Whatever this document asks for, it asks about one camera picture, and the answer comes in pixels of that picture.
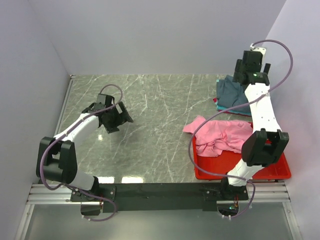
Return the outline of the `slate blue t shirt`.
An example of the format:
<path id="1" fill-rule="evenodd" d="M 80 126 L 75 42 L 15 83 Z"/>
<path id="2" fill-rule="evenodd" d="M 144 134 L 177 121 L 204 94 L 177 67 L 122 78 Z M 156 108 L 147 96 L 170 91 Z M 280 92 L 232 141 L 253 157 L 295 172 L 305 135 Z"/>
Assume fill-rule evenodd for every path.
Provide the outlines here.
<path id="1" fill-rule="evenodd" d="M 216 99 L 217 105 L 226 109 L 248 103 L 243 87 L 231 75 L 216 82 Z"/>

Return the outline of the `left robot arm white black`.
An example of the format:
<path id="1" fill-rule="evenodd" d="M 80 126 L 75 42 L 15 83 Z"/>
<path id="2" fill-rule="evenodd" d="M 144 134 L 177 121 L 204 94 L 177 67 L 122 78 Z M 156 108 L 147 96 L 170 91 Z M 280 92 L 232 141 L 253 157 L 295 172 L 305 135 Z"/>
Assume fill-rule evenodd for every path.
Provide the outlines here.
<path id="1" fill-rule="evenodd" d="M 92 103 L 63 132 L 54 137 L 42 138 L 38 149 L 36 175 L 49 190 L 57 188 L 50 187 L 47 180 L 85 191 L 90 195 L 100 195 L 98 178 L 79 170 L 76 147 L 101 126 L 111 134 L 119 131 L 118 126 L 133 122 L 124 103 L 120 101 L 117 105 L 121 111 L 118 111 L 115 105 Z"/>

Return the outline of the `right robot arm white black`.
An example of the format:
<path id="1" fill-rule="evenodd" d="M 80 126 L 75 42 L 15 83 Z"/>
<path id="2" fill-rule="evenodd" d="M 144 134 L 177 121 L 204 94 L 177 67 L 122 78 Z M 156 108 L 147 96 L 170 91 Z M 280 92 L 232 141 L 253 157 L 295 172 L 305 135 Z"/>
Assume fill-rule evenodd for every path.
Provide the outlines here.
<path id="1" fill-rule="evenodd" d="M 241 159 L 221 180 L 220 194 L 225 199 L 243 194 L 247 181 L 277 163 L 289 142 L 289 134 L 282 131 L 274 114 L 268 78 L 271 65 L 263 64 L 266 51 L 264 47 L 246 50 L 236 62 L 233 81 L 244 89 L 253 130 L 241 147 Z"/>

